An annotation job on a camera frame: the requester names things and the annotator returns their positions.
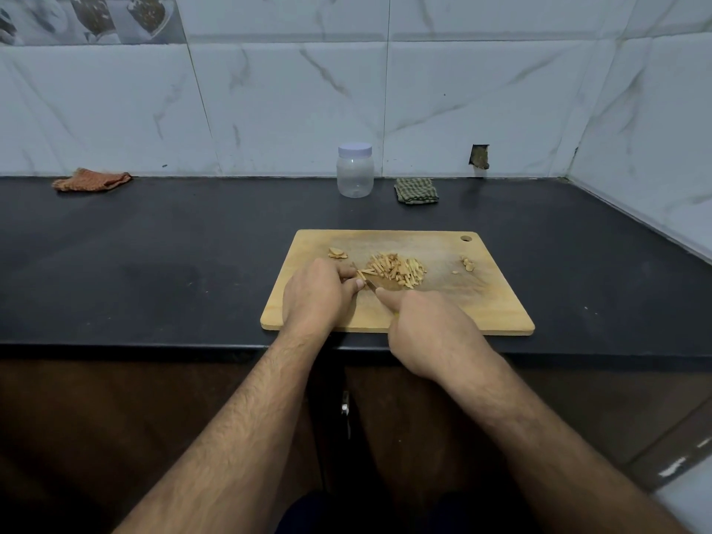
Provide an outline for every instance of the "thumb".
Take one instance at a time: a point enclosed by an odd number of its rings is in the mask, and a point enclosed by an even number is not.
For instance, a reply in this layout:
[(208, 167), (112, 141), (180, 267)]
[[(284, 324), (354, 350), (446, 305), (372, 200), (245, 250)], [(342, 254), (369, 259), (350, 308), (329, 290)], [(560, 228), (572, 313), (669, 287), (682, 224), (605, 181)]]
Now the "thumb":
[(376, 289), (376, 297), (383, 305), (394, 312), (400, 311), (400, 305), (404, 294), (405, 290), (386, 290), (383, 287), (378, 287)]
[(354, 277), (351, 279), (348, 279), (341, 283), (341, 287), (344, 289), (344, 294), (351, 299), (354, 294), (356, 294), (359, 290), (361, 290), (366, 283), (364, 283), (364, 280), (358, 277)]

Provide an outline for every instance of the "finger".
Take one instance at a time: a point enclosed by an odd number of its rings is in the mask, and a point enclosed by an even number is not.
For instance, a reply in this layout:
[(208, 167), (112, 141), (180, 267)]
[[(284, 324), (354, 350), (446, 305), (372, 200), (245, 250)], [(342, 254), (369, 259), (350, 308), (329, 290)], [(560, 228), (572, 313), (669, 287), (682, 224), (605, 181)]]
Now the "finger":
[(366, 283), (361, 278), (353, 278), (346, 280), (342, 283), (341, 287), (344, 289), (344, 294), (351, 299), (354, 294), (361, 290)]
[(339, 272), (339, 277), (342, 279), (348, 279), (356, 275), (356, 268), (354, 268), (351, 264), (343, 262), (336, 263), (336, 271)]
[(376, 297), (391, 311), (400, 311), (404, 294), (405, 290), (386, 290), (383, 287), (376, 289)]

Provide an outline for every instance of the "granite countertop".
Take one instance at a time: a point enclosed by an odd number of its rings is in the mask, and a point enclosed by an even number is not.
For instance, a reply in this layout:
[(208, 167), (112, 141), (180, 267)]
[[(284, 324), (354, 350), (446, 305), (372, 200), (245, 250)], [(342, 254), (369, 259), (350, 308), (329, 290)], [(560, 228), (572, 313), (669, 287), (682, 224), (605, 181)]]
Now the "granite countertop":
[[(536, 325), (489, 338), (515, 363), (712, 368), (707, 263), (563, 181), (435, 184), (438, 204), (406, 206), (393, 180), (352, 200), (333, 179), (136, 179), (90, 195), (0, 179), (0, 352), (251, 358), (275, 337), (259, 317), (294, 233), (372, 228), (477, 232)], [(384, 334), (328, 345), (394, 362)]]

